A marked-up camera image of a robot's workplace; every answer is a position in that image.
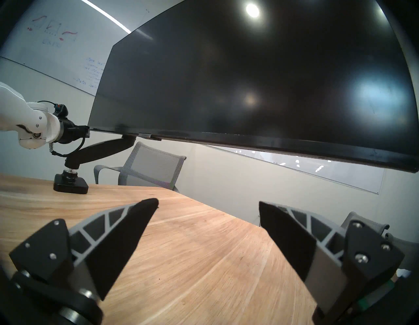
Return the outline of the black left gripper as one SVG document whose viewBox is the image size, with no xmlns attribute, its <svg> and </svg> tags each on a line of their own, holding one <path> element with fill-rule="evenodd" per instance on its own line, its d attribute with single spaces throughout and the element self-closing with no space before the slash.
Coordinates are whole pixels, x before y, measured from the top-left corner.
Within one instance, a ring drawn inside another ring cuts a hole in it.
<svg viewBox="0 0 419 325">
<path fill-rule="evenodd" d="M 86 125 L 75 125 L 68 119 L 59 119 L 60 132 L 58 136 L 58 143 L 69 144 L 80 138 L 90 137 L 90 128 Z"/>
</svg>

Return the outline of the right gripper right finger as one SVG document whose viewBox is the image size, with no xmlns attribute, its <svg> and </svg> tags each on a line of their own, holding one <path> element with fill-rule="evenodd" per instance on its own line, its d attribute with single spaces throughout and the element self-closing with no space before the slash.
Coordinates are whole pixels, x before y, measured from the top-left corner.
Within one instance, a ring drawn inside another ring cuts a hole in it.
<svg viewBox="0 0 419 325">
<path fill-rule="evenodd" d="M 259 202 L 261 226 L 317 303 L 314 323 L 346 323 L 379 302 L 405 255 L 361 217 L 327 218 Z"/>
</svg>

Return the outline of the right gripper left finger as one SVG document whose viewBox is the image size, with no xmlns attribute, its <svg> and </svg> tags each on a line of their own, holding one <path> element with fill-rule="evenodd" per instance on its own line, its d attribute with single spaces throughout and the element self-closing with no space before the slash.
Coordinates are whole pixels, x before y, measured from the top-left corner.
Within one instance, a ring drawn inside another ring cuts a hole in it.
<svg viewBox="0 0 419 325">
<path fill-rule="evenodd" d="M 159 200 L 149 198 L 96 213 L 71 228 L 54 219 L 16 246 L 17 271 L 48 285 L 104 300 L 136 250 Z"/>
</svg>

